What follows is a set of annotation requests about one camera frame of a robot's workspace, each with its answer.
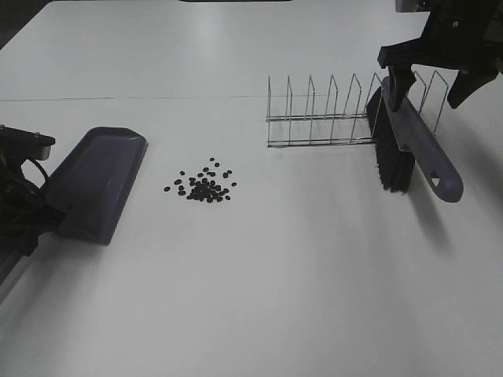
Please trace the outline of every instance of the dish rack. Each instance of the dish rack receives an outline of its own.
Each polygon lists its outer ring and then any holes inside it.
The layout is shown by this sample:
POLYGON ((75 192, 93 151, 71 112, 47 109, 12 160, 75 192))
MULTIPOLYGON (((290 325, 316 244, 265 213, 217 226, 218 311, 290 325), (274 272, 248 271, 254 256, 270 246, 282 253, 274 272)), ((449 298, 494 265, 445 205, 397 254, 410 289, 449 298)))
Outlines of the dish rack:
MULTIPOLYGON (((420 86, 413 86, 408 97, 424 122, 427 125, 432 123, 428 127, 433 135, 436 135, 449 85, 437 70, 431 74, 428 84, 417 71, 414 75, 420 86), (423 112, 429 100, 434 101, 437 106, 440 103, 440 107, 436 111, 428 107, 429 113, 425 117, 423 112)), ((373 127, 369 127, 368 124, 366 107, 370 97, 380 85, 382 85, 381 78, 374 72, 366 90, 365 102, 362 103, 364 90, 360 78, 353 73, 342 107, 340 103, 342 90, 334 75, 330 76, 327 94, 322 95, 317 94, 311 75, 306 95, 294 94, 290 76, 287 76, 286 93, 273 95, 269 76, 266 110, 267 147, 374 144, 376 140, 373 137, 373 127)))

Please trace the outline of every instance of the gray brush handle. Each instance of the gray brush handle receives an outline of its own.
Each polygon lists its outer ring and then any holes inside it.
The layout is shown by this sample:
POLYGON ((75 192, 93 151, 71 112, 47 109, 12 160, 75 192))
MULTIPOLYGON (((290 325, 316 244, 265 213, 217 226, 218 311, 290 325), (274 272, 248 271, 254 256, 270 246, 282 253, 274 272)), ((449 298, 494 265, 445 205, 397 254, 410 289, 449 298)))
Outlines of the gray brush handle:
POLYGON ((463 181, 449 157, 408 98, 404 99, 398 111, 391 111, 388 104, 390 97, 389 77, 384 78, 382 87, 384 103, 398 147, 402 151, 414 154, 426 181, 437 197, 446 202, 458 202, 463 195, 463 181))

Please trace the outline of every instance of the white tabletop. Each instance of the white tabletop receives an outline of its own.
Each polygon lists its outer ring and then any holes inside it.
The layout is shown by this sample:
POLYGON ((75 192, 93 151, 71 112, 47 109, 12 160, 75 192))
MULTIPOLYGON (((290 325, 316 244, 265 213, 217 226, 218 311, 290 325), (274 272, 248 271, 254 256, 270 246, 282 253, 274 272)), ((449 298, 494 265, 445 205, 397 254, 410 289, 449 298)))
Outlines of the white tabletop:
POLYGON ((265 148, 268 75, 369 77, 424 18, 363 0, 48 5, 0 51, 1 122, 56 138, 49 171, 95 126, 149 150, 109 247, 44 235, 1 286, 0 375, 499 375, 501 78, 442 117, 456 204, 417 171, 408 196, 385 192, 371 146, 265 148), (211 156, 230 202, 163 192, 211 156))

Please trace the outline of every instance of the black bristles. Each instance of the black bristles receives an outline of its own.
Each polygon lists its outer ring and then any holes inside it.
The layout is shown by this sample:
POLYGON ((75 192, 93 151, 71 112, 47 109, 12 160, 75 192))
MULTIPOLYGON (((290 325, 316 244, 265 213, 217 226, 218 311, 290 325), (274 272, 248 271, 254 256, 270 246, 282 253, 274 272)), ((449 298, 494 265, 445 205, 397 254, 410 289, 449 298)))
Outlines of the black bristles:
POLYGON ((380 180, 385 190, 407 192, 416 159, 412 153, 398 149, 384 101, 379 88, 367 105, 370 132, 376 139, 380 180))

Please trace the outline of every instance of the brush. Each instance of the brush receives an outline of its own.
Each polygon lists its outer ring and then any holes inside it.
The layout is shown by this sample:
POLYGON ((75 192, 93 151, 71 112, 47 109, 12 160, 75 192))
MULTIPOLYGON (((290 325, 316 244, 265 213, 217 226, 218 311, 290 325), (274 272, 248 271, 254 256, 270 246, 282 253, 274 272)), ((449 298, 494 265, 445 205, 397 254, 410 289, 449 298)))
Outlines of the brush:
POLYGON ((367 116, 370 132, 376 139, 376 160, 384 189, 406 193, 416 159, 411 152, 398 148, 380 87, 367 104, 367 116))
POLYGON ((391 110, 390 79, 367 104, 367 116, 376 139, 376 160, 384 189, 408 192, 414 165, 440 199, 455 203, 463 195, 463 181, 435 136, 406 97, 395 112, 391 110))

